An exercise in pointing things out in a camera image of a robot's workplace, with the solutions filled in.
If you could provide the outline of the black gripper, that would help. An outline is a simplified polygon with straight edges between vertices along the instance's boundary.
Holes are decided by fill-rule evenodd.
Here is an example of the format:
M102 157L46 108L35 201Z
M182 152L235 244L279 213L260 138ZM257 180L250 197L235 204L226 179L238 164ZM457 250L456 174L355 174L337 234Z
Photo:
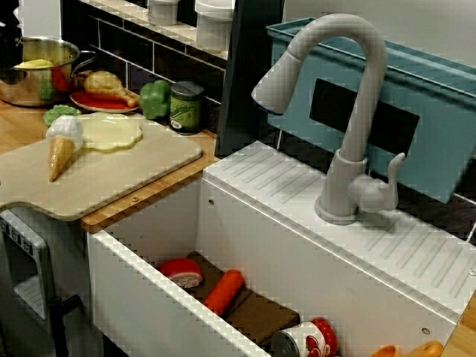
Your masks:
M1 68L12 68L23 60L23 37L15 16L1 17Z

